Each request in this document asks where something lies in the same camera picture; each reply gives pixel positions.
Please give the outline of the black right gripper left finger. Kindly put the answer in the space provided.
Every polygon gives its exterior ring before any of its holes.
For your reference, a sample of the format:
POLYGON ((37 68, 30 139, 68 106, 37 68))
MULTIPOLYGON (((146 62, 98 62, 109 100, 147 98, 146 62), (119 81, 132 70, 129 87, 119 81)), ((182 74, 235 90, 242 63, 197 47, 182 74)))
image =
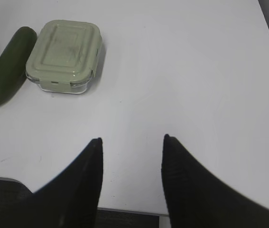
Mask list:
POLYGON ((103 181, 102 139, 80 154, 30 199, 33 228, 93 228, 103 181))

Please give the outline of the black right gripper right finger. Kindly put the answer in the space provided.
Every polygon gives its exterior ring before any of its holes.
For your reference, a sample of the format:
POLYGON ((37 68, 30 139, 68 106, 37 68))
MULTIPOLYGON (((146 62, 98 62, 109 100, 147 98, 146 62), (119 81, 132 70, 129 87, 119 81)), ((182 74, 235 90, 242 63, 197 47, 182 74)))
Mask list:
POLYGON ((168 134, 161 177, 173 228, 269 228, 269 209, 219 180, 168 134))

